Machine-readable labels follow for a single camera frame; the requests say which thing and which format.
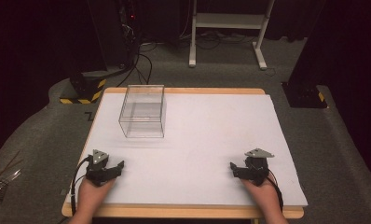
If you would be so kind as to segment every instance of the gray floor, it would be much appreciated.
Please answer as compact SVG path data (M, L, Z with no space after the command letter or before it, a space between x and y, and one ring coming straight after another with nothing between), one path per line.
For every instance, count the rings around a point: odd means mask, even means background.
M213 43L199 42L208 48ZM371 174L337 113L325 86L319 86L329 108L291 108L281 83L287 81L305 41L264 40L262 50L269 69L259 70L250 42L197 49L197 67L188 67L189 48L158 45L144 52L153 63L150 84L167 87L262 88L269 94L292 153L295 168L308 199L304 217L291 223L371 223ZM154 45L142 47L152 49ZM138 68L148 74L148 62ZM116 86L125 76L110 77L105 87ZM62 105L59 97L68 80L48 92L50 103L27 119L0 150L0 170L16 155L21 169L0 203L0 223L58 223L64 192L68 189L92 124L86 112L93 105ZM127 84L139 84L133 73ZM197 220L120 219L117 223L191 223ZM213 223L238 223L212 220Z

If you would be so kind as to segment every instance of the white metal stand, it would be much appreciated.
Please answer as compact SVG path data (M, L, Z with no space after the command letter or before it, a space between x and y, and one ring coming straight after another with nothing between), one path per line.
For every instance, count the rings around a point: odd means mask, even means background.
M194 0L192 17L191 46L189 51L189 66L197 65L196 31L197 27L255 29L260 30L257 42L253 42L253 49L260 69L266 70L267 64L261 52L261 43L267 30L270 12L275 0L269 0L267 11L263 15L197 13L197 0Z

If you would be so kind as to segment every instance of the clear plastic box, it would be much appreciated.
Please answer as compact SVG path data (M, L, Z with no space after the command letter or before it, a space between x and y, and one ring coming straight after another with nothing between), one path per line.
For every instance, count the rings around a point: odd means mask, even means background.
M163 85L129 85L119 124L128 138L164 137L166 101Z

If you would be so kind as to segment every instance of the acrylic box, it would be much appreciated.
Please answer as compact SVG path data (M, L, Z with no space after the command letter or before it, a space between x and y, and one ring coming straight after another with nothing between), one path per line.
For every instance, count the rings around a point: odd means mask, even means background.
M166 101L163 85L129 85L119 124L126 137L164 137Z

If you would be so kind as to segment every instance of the human arm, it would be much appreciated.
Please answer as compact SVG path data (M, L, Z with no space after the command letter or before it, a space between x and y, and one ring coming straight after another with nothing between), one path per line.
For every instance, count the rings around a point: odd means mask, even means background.
M77 211L69 224L89 224L92 217L102 204L107 193L113 187L116 179L111 179L101 187L96 187L84 178L78 189Z
M267 224L288 223L282 213L279 198L272 183L265 179L260 186L256 186L250 180L241 179L240 181L260 207Z

